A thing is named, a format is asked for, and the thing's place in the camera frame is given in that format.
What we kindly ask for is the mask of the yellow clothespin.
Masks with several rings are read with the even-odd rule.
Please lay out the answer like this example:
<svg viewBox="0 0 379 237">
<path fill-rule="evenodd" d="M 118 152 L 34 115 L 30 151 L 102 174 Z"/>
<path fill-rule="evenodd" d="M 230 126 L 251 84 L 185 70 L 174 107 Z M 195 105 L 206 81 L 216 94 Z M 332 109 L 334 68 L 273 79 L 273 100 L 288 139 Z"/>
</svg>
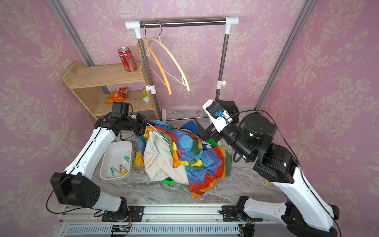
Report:
<svg viewBox="0 0 379 237">
<path fill-rule="evenodd" d="M 121 176 L 124 176 L 124 175 L 126 175 L 128 173 L 128 170 L 120 170 L 120 175 Z"/>
</svg>

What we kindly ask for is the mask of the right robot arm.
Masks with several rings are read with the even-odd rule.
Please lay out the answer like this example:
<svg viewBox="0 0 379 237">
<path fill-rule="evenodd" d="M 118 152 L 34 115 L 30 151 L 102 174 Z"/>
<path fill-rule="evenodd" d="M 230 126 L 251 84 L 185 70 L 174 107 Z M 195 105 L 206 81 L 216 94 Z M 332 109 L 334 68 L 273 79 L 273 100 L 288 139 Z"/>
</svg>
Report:
<svg viewBox="0 0 379 237">
<path fill-rule="evenodd" d="M 297 237 L 342 236 L 337 223 L 340 210 L 327 204 L 306 179 L 298 158 L 290 148 L 273 143 L 277 125 L 261 111 L 239 120 L 238 112 L 223 110 L 223 117 L 210 116 L 211 125 L 197 126 L 201 137 L 224 140 L 253 169 L 278 187 L 287 202 L 272 203 L 241 196 L 236 209 L 251 218 L 281 224 Z"/>
</svg>

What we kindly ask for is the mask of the green clothespin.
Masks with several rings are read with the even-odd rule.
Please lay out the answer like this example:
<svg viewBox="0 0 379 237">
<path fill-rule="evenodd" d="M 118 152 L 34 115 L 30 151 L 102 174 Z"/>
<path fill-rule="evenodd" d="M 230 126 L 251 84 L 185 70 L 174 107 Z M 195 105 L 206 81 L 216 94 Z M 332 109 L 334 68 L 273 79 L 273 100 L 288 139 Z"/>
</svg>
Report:
<svg viewBox="0 0 379 237">
<path fill-rule="evenodd" d="M 116 174 L 120 174 L 120 172 L 114 167 L 110 167 L 110 171 L 111 171 L 112 176 L 115 176 Z"/>
</svg>

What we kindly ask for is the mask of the wooden clothes hanger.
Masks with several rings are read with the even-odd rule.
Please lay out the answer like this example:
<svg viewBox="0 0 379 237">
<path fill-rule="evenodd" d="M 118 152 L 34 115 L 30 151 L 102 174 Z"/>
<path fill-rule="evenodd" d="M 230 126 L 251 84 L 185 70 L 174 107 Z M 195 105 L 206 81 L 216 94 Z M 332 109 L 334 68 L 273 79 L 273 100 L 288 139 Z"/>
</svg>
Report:
<svg viewBox="0 0 379 237">
<path fill-rule="evenodd" d="M 146 53 L 146 56 L 148 56 L 149 58 L 150 58 L 151 55 L 153 56 L 154 62 L 158 66 L 158 68 L 159 68 L 159 70 L 160 70 L 160 72 L 161 72 L 161 74 L 163 76 L 163 79 L 155 72 L 155 70 L 152 67 L 150 67 L 150 68 L 153 70 L 153 72 L 156 74 L 156 76 L 160 79 L 160 81 L 163 83 L 163 85 L 167 88 L 169 95 L 172 95 L 171 85 L 170 85 L 170 82 L 169 82 L 169 80 L 167 78 L 167 74 L 169 74 L 169 73 L 163 68 L 162 64 L 160 63 L 160 61 L 159 61 L 159 59 L 157 57 L 157 55 L 155 54 L 155 52 L 153 51 L 153 49 L 150 47 L 151 42 L 154 41 L 154 42 L 158 43 L 163 49 L 166 50 L 166 52 L 169 54 L 169 56 L 172 58 L 172 60 L 174 60 L 174 58 L 173 58 L 171 52 L 168 50 L 168 48 L 165 45 L 162 44 L 160 37 L 159 37 L 158 40 L 152 38 L 149 41 L 146 40 L 146 37 L 144 37 L 144 38 L 145 38 L 145 41 L 143 42 L 143 47 L 146 47 L 147 50 L 148 50 L 147 53 Z"/>
<path fill-rule="evenodd" d="M 174 55 L 172 54 L 172 56 L 173 56 L 173 58 L 174 58 L 174 60 L 172 60 L 172 58 L 171 58 L 171 60 L 172 60 L 172 62 L 174 63 L 174 65 L 177 67 L 177 69 L 178 69 L 178 71 L 180 72 L 180 75 L 181 75 L 181 79 L 177 79 L 175 76 L 173 76 L 173 78 L 172 79 L 174 79 L 175 81 L 177 81 L 178 83 L 180 83 L 181 85 L 183 85 L 185 88 L 186 88 L 186 90 L 188 91 L 188 92 L 190 92 L 190 86 L 189 86 L 189 82 L 188 82 L 188 79 L 187 79 L 187 77 L 186 77 L 186 75 L 185 75 L 185 73 L 184 73 L 184 71 L 183 71 L 183 69 L 182 69 L 182 67 L 180 66 L 180 64 L 179 64 L 179 62 L 176 60 L 176 58 L 174 57 Z"/>
</svg>

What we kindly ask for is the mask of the rainbow striped jacket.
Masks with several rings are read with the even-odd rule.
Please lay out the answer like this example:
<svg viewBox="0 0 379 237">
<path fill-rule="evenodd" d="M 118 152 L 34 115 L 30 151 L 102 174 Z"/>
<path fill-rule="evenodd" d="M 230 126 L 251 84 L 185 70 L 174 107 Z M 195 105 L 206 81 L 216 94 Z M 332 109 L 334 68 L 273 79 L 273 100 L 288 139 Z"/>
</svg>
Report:
<svg viewBox="0 0 379 237">
<path fill-rule="evenodd" d="M 146 127 L 143 136 L 137 136 L 139 152 L 135 165 L 143 167 L 151 181 L 162 181 L 168 177 L 176 183 L 189 187 L 193 198 L 211 190 L 220 179 L 229 177 L 232 155 L 220 146 L 214 146 L 186 129 L 177 128 L 163 121 L 153 125 L 161 134 L 172 141 L 153 142 L 153 129 Z"/>
</svg>

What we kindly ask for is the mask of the white wire clothes hanger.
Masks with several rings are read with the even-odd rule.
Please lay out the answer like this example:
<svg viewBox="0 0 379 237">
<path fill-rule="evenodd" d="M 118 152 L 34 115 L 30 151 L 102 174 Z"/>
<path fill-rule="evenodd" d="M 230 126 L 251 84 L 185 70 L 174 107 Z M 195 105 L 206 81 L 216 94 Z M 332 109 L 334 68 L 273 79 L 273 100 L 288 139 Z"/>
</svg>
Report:
<svg viewBox="0 0 379 237">
<path fill-rule="evenodd" d="M 153 125 L 150 123 L 147 123 L 147 126 L 151 127 L 153 131 L 150 131 L 150 133 L 153 135 L 153 138 L 151 140 L 153 142 L 165 142 L 168 146 L 172 145 L 172 141 L 169 140 L 168 138 L 164 137 L 160 131 L 158 131 Z"/>
</svg>

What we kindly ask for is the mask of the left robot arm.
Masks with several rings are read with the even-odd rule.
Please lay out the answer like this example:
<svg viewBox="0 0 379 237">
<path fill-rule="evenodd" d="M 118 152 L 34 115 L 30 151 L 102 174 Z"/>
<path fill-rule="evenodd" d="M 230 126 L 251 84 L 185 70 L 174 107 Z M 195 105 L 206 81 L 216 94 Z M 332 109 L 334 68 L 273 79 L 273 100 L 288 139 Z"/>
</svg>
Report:
<svg viewBox="0 0 379 237">
<path fill-rule="evenodd" d="M 121 131 L 144 135 L 149 121 L 140 113 L 130 113 L 130 107 L 129 103 L 115 102 L 112 111 L 96 121 L 91 137 L 78 156 L 63 172 L 52 175 L 51 195 L 56 195 L 60 204 L 75 206 L 77 209 L 103 210 L 122 217 L 129 214 L 125 198 L 101 191 L 92 178 L 106 149 Z"/>
</svg>

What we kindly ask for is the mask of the blue red white jacket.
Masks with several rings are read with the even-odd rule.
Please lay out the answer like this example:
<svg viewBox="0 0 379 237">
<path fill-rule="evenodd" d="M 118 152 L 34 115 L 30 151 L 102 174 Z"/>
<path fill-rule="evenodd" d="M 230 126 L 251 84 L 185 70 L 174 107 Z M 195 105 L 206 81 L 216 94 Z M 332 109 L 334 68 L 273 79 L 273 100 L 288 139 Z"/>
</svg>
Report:
<svg viewBox="0 0 379 237">
<path fill-rule="evenodd" d="M 197 124 L 195 123 L 194 120 L 191 120 L 191 121 L 187 122 L 186 124 L 184 124 L 183 126 L 181 126 L 180 129 L 186 129 L 186 130 L 192 132 L 193 134 L 195 134 L 196 136 L 198 136 L 199 138 L 202 139 L 202 137 L 200 136 L 200 132 L 199 132 L 198 126 L 197 126 Z"/>
</svg>

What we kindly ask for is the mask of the pink clothespin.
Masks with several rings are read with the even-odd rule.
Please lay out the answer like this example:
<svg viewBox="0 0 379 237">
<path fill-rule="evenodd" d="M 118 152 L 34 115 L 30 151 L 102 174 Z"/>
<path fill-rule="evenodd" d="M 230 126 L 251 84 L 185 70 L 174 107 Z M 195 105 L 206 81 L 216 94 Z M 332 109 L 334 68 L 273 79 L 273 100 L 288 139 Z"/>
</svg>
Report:
<svg viewBox="0 0 379 237">
<path fill-rule="evenodd" d="M 119 172 L 120 172 L 120 170 L 124 170 L 125 168 L 123 167 L 123 165 L 122 164 L 119 164 Z"/>
</svg>

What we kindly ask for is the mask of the white clothespin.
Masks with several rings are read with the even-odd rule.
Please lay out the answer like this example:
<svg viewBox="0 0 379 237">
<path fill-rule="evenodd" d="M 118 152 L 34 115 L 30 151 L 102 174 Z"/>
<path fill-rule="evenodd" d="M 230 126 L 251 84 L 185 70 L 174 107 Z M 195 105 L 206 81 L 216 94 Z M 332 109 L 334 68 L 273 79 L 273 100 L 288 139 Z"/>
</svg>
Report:
<svg viewBox="0 0 379 237">
<path fill-rule="evenodd" d="M 129 170 L 130 164 L 127 160 L 123 159 L 122 160 L 122 165 L 126 170 Z"/>
</svg>

